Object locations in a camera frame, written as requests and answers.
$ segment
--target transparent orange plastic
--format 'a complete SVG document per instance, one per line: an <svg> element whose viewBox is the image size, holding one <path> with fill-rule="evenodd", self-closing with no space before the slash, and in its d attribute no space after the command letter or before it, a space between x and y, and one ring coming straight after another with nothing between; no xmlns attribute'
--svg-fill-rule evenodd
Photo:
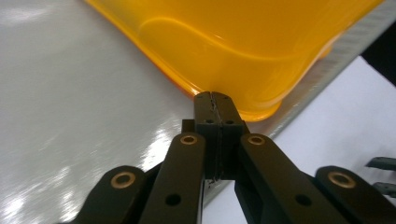
<svg viewBox="0 0 396 224"><path fill-rule="evenodd" d="M381 0L87 0L184 91L219 91L265 119Z"/></svg>

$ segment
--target screw hole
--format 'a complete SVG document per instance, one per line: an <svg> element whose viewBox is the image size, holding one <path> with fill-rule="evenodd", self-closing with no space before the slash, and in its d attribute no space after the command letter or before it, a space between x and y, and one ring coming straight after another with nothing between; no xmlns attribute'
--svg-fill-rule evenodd
<svg viewBox="0 0 396 224"><path fill-rule="evenodd" d="M264 142L265 142L265 140L259 136L250 136L247 140L249 141L250 144L257 145L257 146L260 146L260 145L264 144Z"/></svg>
<svg viewBox="0 0 396 224"><path fill-rule="evenodd" d="M303 194L296 195L295 200L302 206L310 206L312 204L311 199Z"/></svg>
<svg viewBox="0 0 396 224"><path fill-rule="evenodd" d="M343 173L329 172L328 177L334 185L344 189L353 189L356 186L356 182L349 175Z"/></svg>
<svg viewBox="0 0 396 224"><path fill-rule="evenodd" d="M121 172L111 178L111 186L114 189L125 189L131 186L136 176L130 172Z"/></svg>
<svg viewBox="0 0 396 224"><path fill-rule="evenodd" d="M166 202L166 204L168 204L170 206L176 206L176 205L180 204L180 202L181 202L180 195L178 195L178 194L168 195L166 197L165 202Z"/></svg>
<svg viewBox="0 0 396 224"><path fill-rule="evenodd" d="M193 145L198 141L195 136L186 135L180 138L180 142L184 145Z"/></svg>

